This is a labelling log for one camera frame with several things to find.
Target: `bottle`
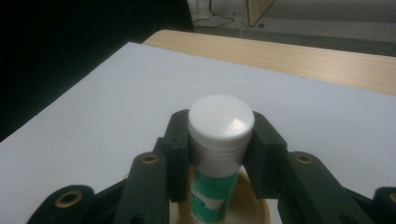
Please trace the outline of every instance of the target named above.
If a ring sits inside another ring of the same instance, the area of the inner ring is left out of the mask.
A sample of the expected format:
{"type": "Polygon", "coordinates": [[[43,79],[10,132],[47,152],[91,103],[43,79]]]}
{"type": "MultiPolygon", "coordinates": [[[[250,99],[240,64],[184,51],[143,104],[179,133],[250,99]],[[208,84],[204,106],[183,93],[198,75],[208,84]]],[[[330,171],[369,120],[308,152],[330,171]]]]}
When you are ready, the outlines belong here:
{"type": "Polygon", "coordinates": [[[252,110],[228,95],[206,96],[189,112],[191,216],[222,223],[254,126],[252,110]]]}

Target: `black cable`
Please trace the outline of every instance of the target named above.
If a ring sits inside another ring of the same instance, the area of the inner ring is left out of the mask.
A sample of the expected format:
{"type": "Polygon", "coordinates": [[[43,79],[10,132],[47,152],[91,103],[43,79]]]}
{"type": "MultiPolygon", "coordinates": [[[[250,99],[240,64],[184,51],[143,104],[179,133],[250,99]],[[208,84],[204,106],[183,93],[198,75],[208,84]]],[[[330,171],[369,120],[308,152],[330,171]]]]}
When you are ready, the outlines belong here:
{"type": "Polygon", "coordinates": [[[222,25],[225,25],[225,24],[228,24],[228,23],[230,23],[230,22],[235,21],[234,18],[224,17],[224,16],[221,16],[220,14],[214,13],[214,14],[213,14],[211,17],[209,17],[209,18],[197,19],[197,20],[193,21],[192,23],[196,23],[197,21],[209,21],[210,19],[212,19],[212,18],[215,17],[215,16],[222,17],[223,19],[226,19],[226,20],[229,20],[229,21],[226,21],[226,22],[224,22],[224,23],[222,23],[222,24],[220,24],[220,25],[215,25],[215,26],[194,26],[194,27],[196,27],[196,28],[201,28],[201,27],[217,28],[217,27],[219,27],[219,26],[222,26],[222,25]]]}

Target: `white tabletop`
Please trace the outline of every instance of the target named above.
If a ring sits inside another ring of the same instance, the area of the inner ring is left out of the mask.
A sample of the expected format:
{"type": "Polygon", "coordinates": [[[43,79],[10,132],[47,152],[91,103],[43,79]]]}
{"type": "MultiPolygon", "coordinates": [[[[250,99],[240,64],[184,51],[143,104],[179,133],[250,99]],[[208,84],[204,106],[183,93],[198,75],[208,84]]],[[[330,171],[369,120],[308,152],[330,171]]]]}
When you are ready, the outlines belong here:
{"type": "Polygon", "coordinates": [[[25,223],[62,187],[122,180],[173,113],[213,93],[264,114],[343,186],[396,186],[396,96],[130,43],[0,144],[0,223],[25,223]]]}

